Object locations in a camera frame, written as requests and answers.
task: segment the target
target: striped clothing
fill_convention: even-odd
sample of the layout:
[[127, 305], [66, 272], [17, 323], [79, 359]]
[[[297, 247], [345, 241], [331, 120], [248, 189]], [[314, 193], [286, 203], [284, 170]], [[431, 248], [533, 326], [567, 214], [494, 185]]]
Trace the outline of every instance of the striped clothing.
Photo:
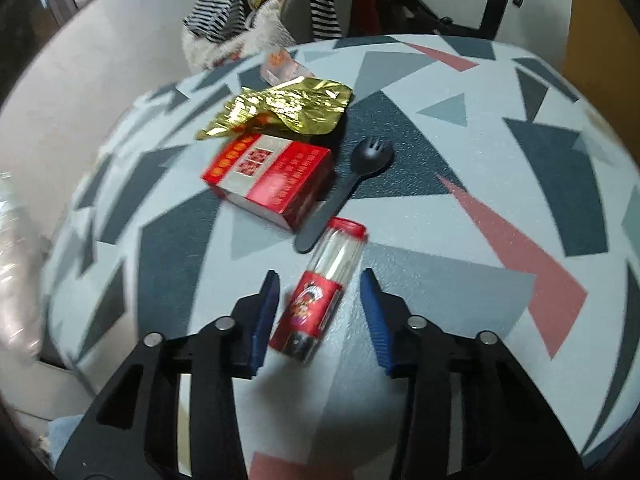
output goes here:
[[[334, 0], [309, 0], [309, 4], [314, 39], [341, 38]], [[246, 30], [244, 0], [197, 0], [184, 24], [196, 36], [223, 43]]]

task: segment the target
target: red box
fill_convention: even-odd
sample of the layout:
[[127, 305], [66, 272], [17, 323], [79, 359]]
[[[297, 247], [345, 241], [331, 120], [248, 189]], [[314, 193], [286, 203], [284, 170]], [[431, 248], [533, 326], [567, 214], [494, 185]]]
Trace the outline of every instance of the red box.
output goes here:
[[333, 171], [326, 148], [244, 134], [220, 151], [202, 178], [229, 202], [295, 230]]

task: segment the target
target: red cylindrical container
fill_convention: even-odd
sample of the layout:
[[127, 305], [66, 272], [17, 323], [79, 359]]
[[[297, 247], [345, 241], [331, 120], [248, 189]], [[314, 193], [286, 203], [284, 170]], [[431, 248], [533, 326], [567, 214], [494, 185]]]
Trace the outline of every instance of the red cylindrical container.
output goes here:
[[349, 283], [367, 229], [345, 218], [332, 218], [287, 305], [269, 345], [306, 361], [318, 344]]

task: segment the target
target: pink triangle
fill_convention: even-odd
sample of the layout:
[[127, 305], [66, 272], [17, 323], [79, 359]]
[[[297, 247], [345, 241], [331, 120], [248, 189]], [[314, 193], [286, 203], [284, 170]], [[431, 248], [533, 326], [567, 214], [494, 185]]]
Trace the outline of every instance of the pink triangle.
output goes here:
[[433, 59], [437, 59], [438, 61], [448, 64], [450, 67], [458, 70], [458, 72], [464, 72], [465, 70], [478, 66], [478, 63], [474, 63], [473, 61], [469, 61], [463, 57], [454, 56], [453, 54], [447, 54], [441, 50], [435, 50], [434, 48], [416, 45], [413, 43], [405, 43], [405, 45], [410, 46], [429, 57], [433, 57]]
[[353, 480], [353, 473], [344, 468], [297, 464], [256, 452], [251, 461], [249, 480]]
[[580, 314], [587, 291], [563, 266], [498, 213], [446, 178], [438, 178], [460, 202], [507, 269], [536, 275], [529, 312], [553, 358]]

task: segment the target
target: clear plastic tube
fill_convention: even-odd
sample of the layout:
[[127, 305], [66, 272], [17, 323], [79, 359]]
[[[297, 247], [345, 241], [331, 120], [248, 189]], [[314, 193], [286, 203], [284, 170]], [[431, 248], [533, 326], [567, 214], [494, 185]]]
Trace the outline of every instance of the clear plastic tube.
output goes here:
[[272, 348], [301, 361], [309, 359], [351, 280], [366, 237], [363, 225], [331, 219], [278, 322]]
[[35, 358], [42, 347], [40, 236], [0, 174], [0, 345]]

